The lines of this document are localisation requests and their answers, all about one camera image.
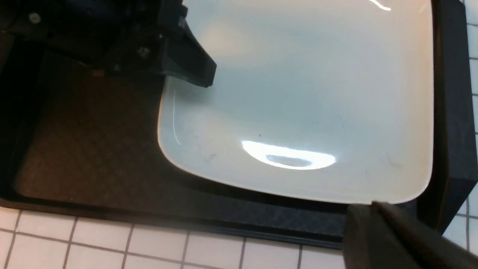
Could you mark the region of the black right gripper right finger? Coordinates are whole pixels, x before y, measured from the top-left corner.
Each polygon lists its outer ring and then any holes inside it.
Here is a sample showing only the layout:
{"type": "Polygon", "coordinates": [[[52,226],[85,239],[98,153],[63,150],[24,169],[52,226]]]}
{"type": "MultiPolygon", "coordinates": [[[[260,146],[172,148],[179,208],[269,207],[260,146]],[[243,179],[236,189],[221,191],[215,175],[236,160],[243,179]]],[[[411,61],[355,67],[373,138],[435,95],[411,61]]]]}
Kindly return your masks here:
{"type": "Polygon", "coordinates": [[[423,269],[476,269],[477,256],[444,238],[437,231],[395,205],[374,201],[372,208],[398,236],[423,269]]]}

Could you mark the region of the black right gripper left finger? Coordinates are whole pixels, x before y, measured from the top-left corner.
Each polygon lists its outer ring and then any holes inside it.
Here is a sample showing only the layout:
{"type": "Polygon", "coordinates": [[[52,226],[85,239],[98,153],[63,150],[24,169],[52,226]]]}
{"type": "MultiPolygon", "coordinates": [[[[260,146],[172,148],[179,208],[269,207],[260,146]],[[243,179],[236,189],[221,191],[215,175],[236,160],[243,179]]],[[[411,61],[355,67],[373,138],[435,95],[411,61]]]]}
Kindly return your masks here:
{"type": "Polygon", "coordinates": [[[377,210],[348,206],[342,243],[347,269],[420,269],[377,210]]]}

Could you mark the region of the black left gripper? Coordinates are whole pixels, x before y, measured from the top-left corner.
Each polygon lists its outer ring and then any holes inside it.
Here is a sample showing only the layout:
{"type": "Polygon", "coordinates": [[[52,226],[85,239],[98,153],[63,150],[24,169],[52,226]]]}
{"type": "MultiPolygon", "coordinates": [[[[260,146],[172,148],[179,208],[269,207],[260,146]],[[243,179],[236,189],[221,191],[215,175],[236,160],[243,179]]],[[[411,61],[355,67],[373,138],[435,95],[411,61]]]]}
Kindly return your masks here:
{"type": "Polygon", "coordinates": [[[6,71],[37,70],[45,50],[101,75],[153,73],[211,87],[217,64],[186,22],[181,0],[2,0],[13,36],[6,71]]]}

